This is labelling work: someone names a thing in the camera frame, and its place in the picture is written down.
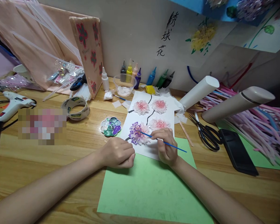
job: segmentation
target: purple paint bottle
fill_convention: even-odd
[[[139,69],[139,72],[137,73],[137,76],[135,77],[135,79],[136,79],[136,85],[135,85],[134,89],[138,89],[140,80],[141,80],[141,68]]]

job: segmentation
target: tape roll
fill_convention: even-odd
[[[84,108],[79,112],[71,113],[73,107],[78,105],[84,105]],[[66,109],[67,116],[71,120],[82,120],[85,117],[87,117],[90,113],[90,109],[86,100],[83,99],[82,97],[75,97],[75,96],[64,101],[61,105],[61,109]]]

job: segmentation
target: clear plastic cup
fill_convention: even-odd
[[[136,79],[128,74],[120,74],[120,75],[116,75],[113,78],[113,82],[115,84],[115,88],[116,88],[116,92],[118,93],[118,95],[120,96],[129,96],[135,85],[136,85]]]

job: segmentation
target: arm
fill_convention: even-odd
[[[160,129],[152,132],[151,135],[152,139],[160,138],[177,146],[171,129]],[[158,147],[162,162],[168,164],[180,176],[219,223],[263,224],[257,216],[231,197],[221,187],[179,157],[177,149],[165,145],[162,140],[158,140]]]
[[[34,223],[67,192],[103,166],[133,166],[135,150],[120,138],[17,190],[0,201],[0,223]]]

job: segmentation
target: yellow eraser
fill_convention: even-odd
[[[148,94],[156,94],[155,89],[153,88],[153,86],[146,86],[145,89],[146,89],[146,92]]]

